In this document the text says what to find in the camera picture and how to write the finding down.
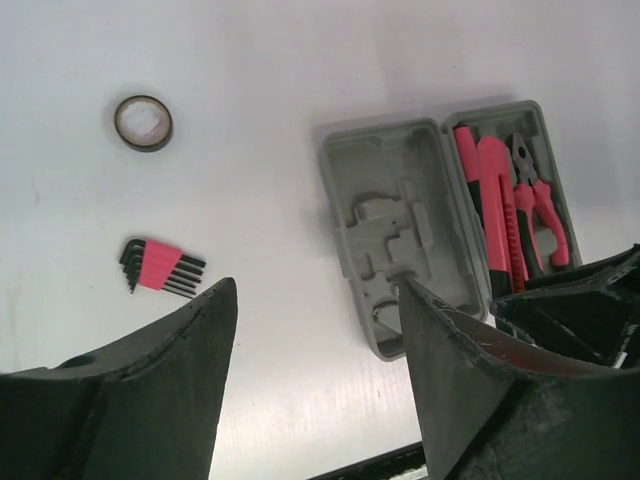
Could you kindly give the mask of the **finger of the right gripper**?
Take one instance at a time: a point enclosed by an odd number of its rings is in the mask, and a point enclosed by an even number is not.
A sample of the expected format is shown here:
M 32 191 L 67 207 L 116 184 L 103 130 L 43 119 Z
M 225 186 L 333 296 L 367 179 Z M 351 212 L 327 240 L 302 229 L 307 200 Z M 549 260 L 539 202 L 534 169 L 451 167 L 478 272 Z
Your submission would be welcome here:
M 639 366 L 639 246 L 532 280 L 492 302 L 498 323 L 542 349 L 612 368 Z

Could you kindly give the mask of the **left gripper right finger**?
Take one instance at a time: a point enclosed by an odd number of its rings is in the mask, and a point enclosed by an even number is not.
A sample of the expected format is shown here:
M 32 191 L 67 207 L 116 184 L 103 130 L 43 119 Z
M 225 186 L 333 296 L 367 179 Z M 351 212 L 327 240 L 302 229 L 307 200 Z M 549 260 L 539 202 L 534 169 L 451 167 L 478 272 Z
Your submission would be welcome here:
M 431 478 L 638 477 L 637 370 L 533 347 L 413 280 L 399 311 Z

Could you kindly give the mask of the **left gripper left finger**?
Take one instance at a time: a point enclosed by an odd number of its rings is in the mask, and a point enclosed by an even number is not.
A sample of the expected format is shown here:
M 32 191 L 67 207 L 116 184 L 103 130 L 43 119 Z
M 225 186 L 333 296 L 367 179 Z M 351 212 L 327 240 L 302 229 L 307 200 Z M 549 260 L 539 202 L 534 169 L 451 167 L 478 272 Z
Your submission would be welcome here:
M 55 368 L 1 378 L 5 479 L 205 479 L 237 325 L 225 278 Z

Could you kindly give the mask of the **red utility knife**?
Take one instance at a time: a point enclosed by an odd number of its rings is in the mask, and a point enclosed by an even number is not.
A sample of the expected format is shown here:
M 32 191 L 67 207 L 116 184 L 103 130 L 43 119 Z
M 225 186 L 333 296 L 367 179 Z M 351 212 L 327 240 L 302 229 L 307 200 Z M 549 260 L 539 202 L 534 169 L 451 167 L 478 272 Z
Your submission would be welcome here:
M 492 298 L 522 292 L 527 270 L 516 215 L 511 157 L 503 141 L 482 137 L 477 145 L 480 194 Z

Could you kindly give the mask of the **red black pliers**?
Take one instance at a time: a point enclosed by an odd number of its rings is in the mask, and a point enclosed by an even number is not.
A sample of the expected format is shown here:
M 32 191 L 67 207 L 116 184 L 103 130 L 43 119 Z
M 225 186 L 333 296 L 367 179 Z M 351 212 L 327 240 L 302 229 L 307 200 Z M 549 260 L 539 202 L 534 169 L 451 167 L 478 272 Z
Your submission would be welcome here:
M 513 193 L 522 255 L 528 278 L 539 278 L 544 275 L 544 266 L 534 234 L 534 216 L 556 240 L 556 249 L 550 255 L 554 267 L 569 266 L 569 242 L 553 202 L 551 187 L 539 177 L 534 157 L 520 133 L 511 136 L 510 153 L 517 179 Z

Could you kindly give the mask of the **grey plastic tool case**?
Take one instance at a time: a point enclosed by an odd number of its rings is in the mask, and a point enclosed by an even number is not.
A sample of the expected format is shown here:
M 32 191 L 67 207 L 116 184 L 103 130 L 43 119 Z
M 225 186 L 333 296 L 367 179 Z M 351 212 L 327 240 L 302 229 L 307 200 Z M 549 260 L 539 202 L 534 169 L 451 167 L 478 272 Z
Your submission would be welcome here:
M 319 149 L 343 276 L 371 351 L 404 355 L 400 281 L 414 278 L 456 308 L 484 320 L 491 298 L 481 218 L 454 131 L 507 140 L 520 134 L 549 185 L 566 232 L 569 266 L 581 262 L 544 115 L 532 100 L 373 125 L 328 135 Z

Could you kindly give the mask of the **red screwdriver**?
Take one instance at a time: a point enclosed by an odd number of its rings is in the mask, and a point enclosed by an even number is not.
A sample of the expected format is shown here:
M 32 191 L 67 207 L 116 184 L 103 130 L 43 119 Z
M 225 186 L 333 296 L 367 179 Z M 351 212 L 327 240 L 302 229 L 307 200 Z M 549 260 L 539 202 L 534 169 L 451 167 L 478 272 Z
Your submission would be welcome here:
M 454 129 L 454 137 L 467 186 L 479 217 L 482 216 L 480 171 L 476 143 L 472 131 L 468 126 L 458 126 Z

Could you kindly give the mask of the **red hex key set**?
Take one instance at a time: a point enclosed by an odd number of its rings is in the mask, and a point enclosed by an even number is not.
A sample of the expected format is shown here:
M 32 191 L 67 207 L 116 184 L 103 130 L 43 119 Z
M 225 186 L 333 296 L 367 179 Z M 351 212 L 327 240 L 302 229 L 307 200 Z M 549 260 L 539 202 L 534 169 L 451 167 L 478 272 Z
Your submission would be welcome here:
M 181 249 L 151 239 L 132 238 L 124 246 L 119 264 L 129 292 L 137 287 L 166 291 L 193 299 L 206 262 Z

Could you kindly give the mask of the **black tape roll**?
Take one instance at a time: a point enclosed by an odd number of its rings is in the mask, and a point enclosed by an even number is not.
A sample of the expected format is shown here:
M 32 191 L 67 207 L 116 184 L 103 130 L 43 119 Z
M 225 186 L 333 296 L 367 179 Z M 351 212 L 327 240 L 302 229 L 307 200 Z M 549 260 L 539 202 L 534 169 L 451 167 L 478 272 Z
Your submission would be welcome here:
M 119 138 L 131 149 L 152 153 L 163 149 L 174 130 L 166 105 L 149 95 L 133 95 L 122 100 L 113 116 Z

